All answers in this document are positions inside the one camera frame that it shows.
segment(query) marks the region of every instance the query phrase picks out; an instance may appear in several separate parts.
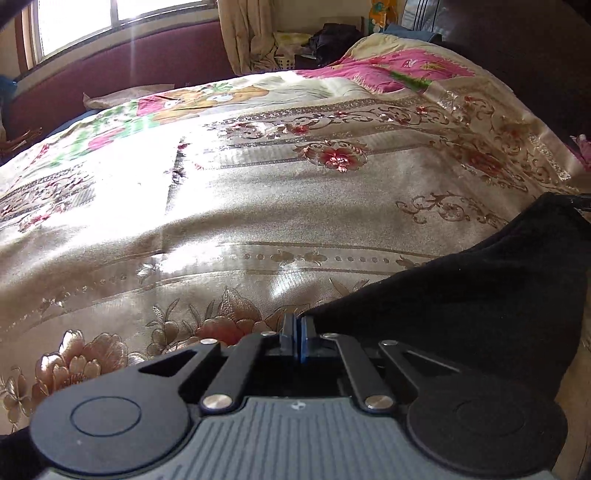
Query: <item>satin bedspread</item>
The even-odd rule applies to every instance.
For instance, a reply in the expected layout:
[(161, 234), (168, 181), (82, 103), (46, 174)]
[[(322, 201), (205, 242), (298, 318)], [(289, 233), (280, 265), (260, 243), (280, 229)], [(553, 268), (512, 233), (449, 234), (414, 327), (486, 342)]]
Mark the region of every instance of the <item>satin bedspread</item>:
[[(321, 70), (82, 120), (0, 168), (0, 433), (68, 385), (277, 329), (471, 247), (582, 174), (488, 72), (391, 35)], [(584, 332), (558, 395), (565, 480), (583, 463), (590, 373)]]

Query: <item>beige curtain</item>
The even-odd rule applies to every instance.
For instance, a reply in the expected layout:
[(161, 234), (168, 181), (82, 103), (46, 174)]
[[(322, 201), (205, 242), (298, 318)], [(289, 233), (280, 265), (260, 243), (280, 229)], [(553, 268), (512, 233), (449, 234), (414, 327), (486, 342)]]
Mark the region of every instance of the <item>beige curtain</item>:
[(237, 75), (277, 69), (273, 0), (217, 0), (222, 37)]

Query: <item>upholstered headboard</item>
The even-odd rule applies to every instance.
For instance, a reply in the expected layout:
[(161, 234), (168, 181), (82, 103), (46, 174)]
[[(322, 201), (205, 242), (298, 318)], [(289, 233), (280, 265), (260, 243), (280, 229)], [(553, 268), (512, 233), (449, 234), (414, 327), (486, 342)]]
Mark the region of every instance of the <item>upholstered headboard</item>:
[(31, 128), (45, 134), (85, 111), (82, 95), (107, 95), (133, 86), (177, 88), (235, 77), (219, 21), (161, 31), (70, 63), (18, 95), (5, 115), (8, 138)]

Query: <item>metal rivet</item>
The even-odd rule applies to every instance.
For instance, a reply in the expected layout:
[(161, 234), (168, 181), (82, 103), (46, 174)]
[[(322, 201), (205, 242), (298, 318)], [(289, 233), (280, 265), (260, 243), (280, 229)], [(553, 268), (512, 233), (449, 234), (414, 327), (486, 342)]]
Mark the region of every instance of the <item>metal rivet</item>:
[(394, 405), (394, 400), (387, 395), (372, 395), (365, 399), (365, 406), (372, 410), (386, 410)]
[(202, 404), (209, 410), (223, 410), (232, 405), (232, 399), (224, 394), (215, 394), (205, 397)]

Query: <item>gray ribbed surface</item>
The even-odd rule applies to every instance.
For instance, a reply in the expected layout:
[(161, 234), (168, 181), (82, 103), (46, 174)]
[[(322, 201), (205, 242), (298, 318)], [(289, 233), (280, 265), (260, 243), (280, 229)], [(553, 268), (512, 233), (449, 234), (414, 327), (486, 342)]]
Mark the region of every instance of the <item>gray ribbed surface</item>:
[[(393, 419), (347, 398), (251, 398), (234, 415), (209, 417), (175, 458), (137, 480), (459, 480), (423, 457)], [(41, 480), (57, 480), (55, 474)], [(551, 480), (548, 472), (529, 477)]]

